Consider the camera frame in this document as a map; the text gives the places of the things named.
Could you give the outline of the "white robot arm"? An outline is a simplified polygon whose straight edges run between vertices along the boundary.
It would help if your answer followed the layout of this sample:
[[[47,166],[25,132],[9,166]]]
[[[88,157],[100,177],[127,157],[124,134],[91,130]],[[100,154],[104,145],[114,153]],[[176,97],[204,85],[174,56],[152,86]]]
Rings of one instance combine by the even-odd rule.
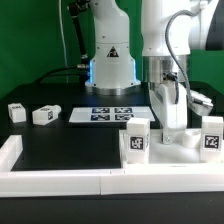
[[[136,87],[136,63],[129,50],[129,18],[115,0],[90,0],[95,24],[95,56],[86,87],[101,94],[122,94]],[[212,38],[221,0],[142,0],[143,72],[153,112],[170,144],[187,127],[187,111],[206,116],[213,104],[190,90],[187,76],[192,50],[221,47]]]

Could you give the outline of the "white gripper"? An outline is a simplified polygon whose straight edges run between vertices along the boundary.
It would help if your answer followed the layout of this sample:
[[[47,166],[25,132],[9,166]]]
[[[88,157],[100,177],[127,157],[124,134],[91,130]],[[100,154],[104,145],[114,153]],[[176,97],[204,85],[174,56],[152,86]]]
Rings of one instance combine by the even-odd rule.
[[[171,131],[184,130],[187,126],[186,90],[181,84],[175,88],[172,82],[168,82],[160,84],[155,91],[150,90],[149,96],[152,110],[164,128],[162,142],[172,144]]]

